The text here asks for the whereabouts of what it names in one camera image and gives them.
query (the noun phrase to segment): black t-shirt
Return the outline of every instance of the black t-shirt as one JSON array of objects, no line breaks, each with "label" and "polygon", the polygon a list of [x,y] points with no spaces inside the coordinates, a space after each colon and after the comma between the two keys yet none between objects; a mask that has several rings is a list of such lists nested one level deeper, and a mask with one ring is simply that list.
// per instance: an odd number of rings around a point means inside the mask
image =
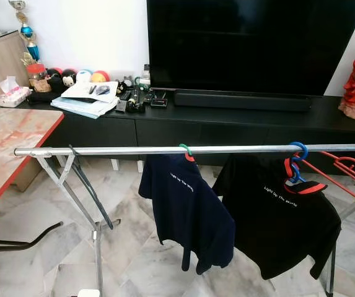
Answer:
[{"label": "black t-shirt", "polygon": [[235,223],[192,157],[149,155],[139,194],[152,199],[159,241],[172,239],[184,247],[184,271],[190,266],[190,251],[198,256],[197,274],[212,265],[228,265],[234,254]]},{"label": "black t-shirt", "polygon": [[318,278],[341,230],[341,220],[325,198],[325,185],[308,181],[285,185],[291,160],[231,155],[213,186],[236,224],[235,247],[275,277],[307,255]]}]

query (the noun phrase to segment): tissue box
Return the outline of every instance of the tissue box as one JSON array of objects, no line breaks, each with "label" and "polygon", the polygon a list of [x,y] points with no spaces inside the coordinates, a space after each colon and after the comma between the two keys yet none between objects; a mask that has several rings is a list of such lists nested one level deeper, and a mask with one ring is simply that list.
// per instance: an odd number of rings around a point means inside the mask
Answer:
[{"label": "tissue box", "polygon": [[31,94],[28,87],[16,87],[9,92],[0,95],[0,106],[2,107],[16,107],[21,104],[27,96]]}]

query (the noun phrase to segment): flat screen tv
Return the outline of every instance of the flat screen tv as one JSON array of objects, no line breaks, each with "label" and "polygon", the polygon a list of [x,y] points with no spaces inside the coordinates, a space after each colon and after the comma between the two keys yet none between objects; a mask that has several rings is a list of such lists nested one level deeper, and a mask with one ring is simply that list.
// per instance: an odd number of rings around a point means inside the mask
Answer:
[{"label": "flat screen tv", "polygon": [[154,88],[323,95],[355,0],[147,0]]}]

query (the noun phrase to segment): red table edge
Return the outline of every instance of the red table edge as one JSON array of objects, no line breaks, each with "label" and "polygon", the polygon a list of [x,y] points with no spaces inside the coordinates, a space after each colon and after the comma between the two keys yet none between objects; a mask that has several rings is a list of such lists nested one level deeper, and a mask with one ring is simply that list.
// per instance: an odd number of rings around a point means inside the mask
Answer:
[{"label": "red table edge", "polygon": [[[49,128],[49,130],[45,133],[45,135],[41,138],[38,144],[35,147],[40,147],[46,139],[51,135],[51,133],[59,126],[61,120],[64,118],[64,114],[56,120],[56,122]],[[0,197],[5,192],[5,190],[9,187],[9,185],[15,180],[16,176],[22,171],[24,166],[30,161],[31,157],[27,156],[24,158],[23,162],[16,168],[16,170],[12,173],[12,175],[6,180],[6,182],[0,187]]]}]

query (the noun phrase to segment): soundbar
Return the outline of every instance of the soundbar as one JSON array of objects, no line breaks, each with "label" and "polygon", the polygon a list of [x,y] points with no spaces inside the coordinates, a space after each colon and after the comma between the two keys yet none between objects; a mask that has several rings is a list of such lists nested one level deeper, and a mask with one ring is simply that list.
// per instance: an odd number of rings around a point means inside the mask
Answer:
[{"label": "soundbar", "polygon": [[175,105],[249,110],[308,111],[312,101],[302,95],[176,90]]}]

